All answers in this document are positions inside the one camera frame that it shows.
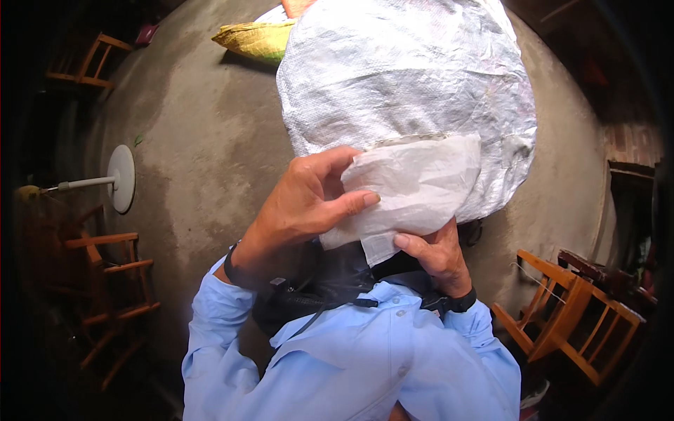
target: shoe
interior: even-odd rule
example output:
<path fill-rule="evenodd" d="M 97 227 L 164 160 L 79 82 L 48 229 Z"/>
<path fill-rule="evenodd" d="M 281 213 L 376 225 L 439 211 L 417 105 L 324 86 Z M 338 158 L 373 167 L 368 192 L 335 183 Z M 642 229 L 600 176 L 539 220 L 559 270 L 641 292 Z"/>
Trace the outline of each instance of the shoe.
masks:
<path fill-rule="evenodd" d="M 520 410 L 529 408 L 530 406 L 536 405 L 538 402 L 541 401 L 543 396 L 545 396 L 545 393 L 547 392 L 548 388 L 550 387 L 550 382 L 547 380 L 543 380 L 544 383 L 541 383 L 539 387 L 536 388 L 533 392 L 529 394 L 529 396 L 525 397 L 520 401 Z"/>

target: light blue shirt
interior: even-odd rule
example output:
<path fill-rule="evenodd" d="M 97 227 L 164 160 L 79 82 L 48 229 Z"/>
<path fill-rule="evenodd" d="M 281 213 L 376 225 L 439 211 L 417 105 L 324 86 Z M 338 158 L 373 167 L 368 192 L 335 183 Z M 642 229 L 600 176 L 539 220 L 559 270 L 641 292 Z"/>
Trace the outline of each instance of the light blue shirt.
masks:
<path fill-rule="evenodd" d="M 380 282 L 360 298 L 287 323 L 260 380 L 239 353 L 239 329 L 255 294 L 204 276 L 194 297 L 183 361 L 186 421 L 388 420 L 400 401 L 413 420 L 516 420 L 520 368 L 491 332 L 482 302 L 445 322 L 403 286 Z"/>

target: person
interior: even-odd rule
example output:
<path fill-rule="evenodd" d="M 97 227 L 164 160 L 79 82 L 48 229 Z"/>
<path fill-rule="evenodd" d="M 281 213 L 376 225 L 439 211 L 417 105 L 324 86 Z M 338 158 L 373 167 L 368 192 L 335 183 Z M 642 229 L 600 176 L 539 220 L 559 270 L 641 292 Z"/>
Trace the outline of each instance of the person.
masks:
<path fill-rule="evenodd" d="M 270 256 L 379 202 L 373 191 L 326 199 L 360 153 L 340 146 L 295 158 L 230 253 L 236 279 L 228 277 L 226 257 L 204 276 L 182 366 L 185 420 L 518 418 L 519 366 L 478 300 L 441 321 L 420 309 L 414 290 L 383 279 L 359 296 L 376 306 L 326 310 L 299 335 L 312 316 L 288 322 L 270 340 L 276 353 L 262 379 L 239 353 L 237 336 L 259 290 L 254 274 Z M 454 218 L 431 236 L 401 233 L 394 242 L 442 294 L 462 300 L 474 291 Z"/>

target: black cable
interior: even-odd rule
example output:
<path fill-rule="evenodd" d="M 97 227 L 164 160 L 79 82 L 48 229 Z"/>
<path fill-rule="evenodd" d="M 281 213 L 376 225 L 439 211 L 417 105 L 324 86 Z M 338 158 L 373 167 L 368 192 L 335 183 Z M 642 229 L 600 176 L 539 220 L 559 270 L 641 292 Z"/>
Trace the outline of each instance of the black cable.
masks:
<path fill-rule="evenodd" d="M 321 308 L 318 309 L 318 311 L 316 312 L 316 314 L 314 314 L 313 317 L 312 317 L 308 322 L 306 322 L 306 323 L 304 324 L 304 326 L 302 326 L 302 328 L 301 328 L 300 330 L 298 330 L 297 332 L 295 332 L 295 333 L 293 334 L 293 336 L 290 336 L 290 337 L 288 338 L 288 340 L 294 338 L 295 336 L 298 336 L 300 333 L 303 333 L 305 330 L 307 330 L 307 329 L 309 328 L 309 326 L 311 326 L 311 324 L 312 324 L 313 322 L 315 322 L 316 319 L 318 319 L 318 317 L 323 313 L 323 311 L 326 309 L 326 305 L 327 305 L 327 304 L 328 304 L 328 301 L 327 301 L 327 300 L 326 300 L 326 301 L 323 301 L 323 304 L 321 304 Z"/>

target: black harness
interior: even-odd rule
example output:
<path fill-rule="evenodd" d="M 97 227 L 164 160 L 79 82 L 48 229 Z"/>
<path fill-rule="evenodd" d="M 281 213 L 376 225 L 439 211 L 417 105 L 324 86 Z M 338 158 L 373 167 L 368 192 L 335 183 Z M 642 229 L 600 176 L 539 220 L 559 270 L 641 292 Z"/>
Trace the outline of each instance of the black harness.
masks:
<path fill-rule="evenodd" d="M 305 245 L 309 249 L 302 261 L 297 279 L 276 278 L 272 291 L 257 295 L 253 319 L 267 335 L 274 336 L 289 321 L 310 314 L 315 316 L 295 335 L 303 332 L 325 310 L 353 303 L 376 307 L 375 300 L 358 299 L 382 280 L 403 285 L 421 296 L 421 308 L 433 311 L 441 320 L 447 312 L 448 297 L 433 289 L 433 280 L 419 262 L 400 251 L 387 261 L 370 268 L 359 241 L 324 251 L 317 241 Z"/>

